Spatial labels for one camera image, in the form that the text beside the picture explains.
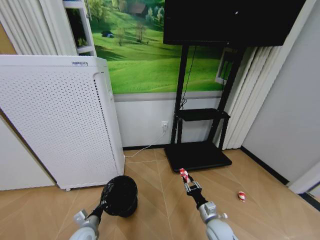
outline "tv stand shelf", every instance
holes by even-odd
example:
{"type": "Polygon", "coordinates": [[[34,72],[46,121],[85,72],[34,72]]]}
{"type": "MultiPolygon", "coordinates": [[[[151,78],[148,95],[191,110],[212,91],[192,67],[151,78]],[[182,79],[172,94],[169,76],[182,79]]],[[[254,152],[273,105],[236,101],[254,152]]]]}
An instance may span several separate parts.
{"type": "Polygon", "coordinates": [[[219,111],[215,108],[203,109],[186,109],[177,112],[178,118],[182,118],[186,122],[212,120],[212,119],[228,119],[230,116],[225,111],[219,111]]]}
{"type": "Polygon", "coordinates": [[[170,144],[164,148],[174,172],[184,168],[187,171],[231,165],[232,161],[213,143],[185,142],[170,144]]]}

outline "grassy hill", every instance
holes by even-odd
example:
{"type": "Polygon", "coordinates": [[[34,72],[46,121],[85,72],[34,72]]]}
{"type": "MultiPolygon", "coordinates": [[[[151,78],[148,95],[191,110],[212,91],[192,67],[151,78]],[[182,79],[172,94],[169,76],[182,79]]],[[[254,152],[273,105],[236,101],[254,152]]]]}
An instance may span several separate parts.
{"type": "MultiPolygon", "coordinates": [[[[163,4],[163,0],[145,0],[163,4]]],[[[107,59],[113,92],[152,93],[175,92],[179,73],[181,47],[163,44],[163,26],[154,21],[119,12],[108,7],[106,23],[90,22],[98,57],[107,59]],[[137,42],[137,24],[145,26],[142,43],[137,42]],[[102,37],[101,32],[111,31],[115,38],[102,37]],[[119,33],[122,33],[119,44],[119,33]]],[[[189,71],[194,47],[189,49],[189,71]]],[[[188,91],[221,90],[214,81],[222,49],[197,47],[188,91]]]]}

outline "tv stand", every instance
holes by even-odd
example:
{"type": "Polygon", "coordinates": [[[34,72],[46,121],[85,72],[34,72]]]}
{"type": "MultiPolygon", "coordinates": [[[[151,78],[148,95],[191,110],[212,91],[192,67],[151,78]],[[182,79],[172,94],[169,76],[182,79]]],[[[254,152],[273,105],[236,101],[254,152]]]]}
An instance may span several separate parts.
{"type": "Polygon", "coordinates": [[[173,114],[172,132],[170,145],[164,148],[165,154],[174,172],[179,172],[180,168],[187,171],[206,168],[222,167],[231,165],[231,160],[222,153],[222,148],[228,127],[230,116],[224,111],[232,85],[235,81],[245,47],[237,49],[235,59],[232,63],[231,71],[226,81],[218,108],[186,109],[181,110],[181,98],[186,74],[188,58],[188,45],[182,46],[179,66],[178,84],[173,114]],[[210,132],[206,141],[182,143],[183,121],[212,120],[210,132]],[[219,146],[213,144],[214,136],[217,132],[220,121],[223,120],[219,146]]]}

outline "cable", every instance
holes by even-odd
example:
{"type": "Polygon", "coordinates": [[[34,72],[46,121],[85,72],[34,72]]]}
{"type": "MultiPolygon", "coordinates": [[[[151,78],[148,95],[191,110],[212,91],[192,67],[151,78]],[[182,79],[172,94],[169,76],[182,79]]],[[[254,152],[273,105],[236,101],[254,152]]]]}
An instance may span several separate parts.
{"type": "Polygon", "coordinates": [[[191,66],[190,66],[189,74],[188,74],[188,80],[186,81],[185,90],[184,90],[184,94],[183,94],[183,97],[182,97],[182,100],[181,100],[181,105],[180,105],[180,108],[179,108],[179,109],[181,109],[181,107],[182,107],[182,109],[184,109],[184,105],[185,105],[186,102],[188,101],[187,99],[185,99],[185,95],[186,95],[187,88],[188,88],[188,83],[189,83],[189,78],[190,78],[190,73],[191,73],[192,65],[194,64],[194,58],[195,58],[196,50],[197,50],[197,46],[194,46],[194,51],[193,51],[193,55],[192,55],[191,66]]]}
{"type": "Polygon", "coordinates": [[[167,132],[167,131],[164,131],[164,132],[162,133],[162,135],[161,135],[160,137],[158,137],[157,140],[155,140],[154,142],[152,142],[149,146],[146,146],[146,147],[142,148],[140,151],[137,151],[137,152],[136,152],[135,154],[133,154],[132,156],[124,156],[124,157],[126,157],[126,158],[133,158],[135,155],[137,155],[138,153],[140,153],[142,150],[147,149],[147,148],[151,147],[153,144],[157,143],[157,142],[166,134],[166,132],[167,132]]]}

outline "curtain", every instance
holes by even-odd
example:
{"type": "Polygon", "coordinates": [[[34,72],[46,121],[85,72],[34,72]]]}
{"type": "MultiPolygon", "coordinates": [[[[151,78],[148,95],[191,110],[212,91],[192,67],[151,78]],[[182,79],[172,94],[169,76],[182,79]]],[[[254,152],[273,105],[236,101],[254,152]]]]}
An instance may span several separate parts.
{"type": "Polygon", "coordinates": [[[78,55],[62,0],[2,0],[0,21],[21,55],[78,55]]]}
{"type": "Polygon", "coordinates": [[[305,1],[283,46],[247,49],[225,107],[231,118],[223,149],[241,147],[315,2],[305,1]]]}

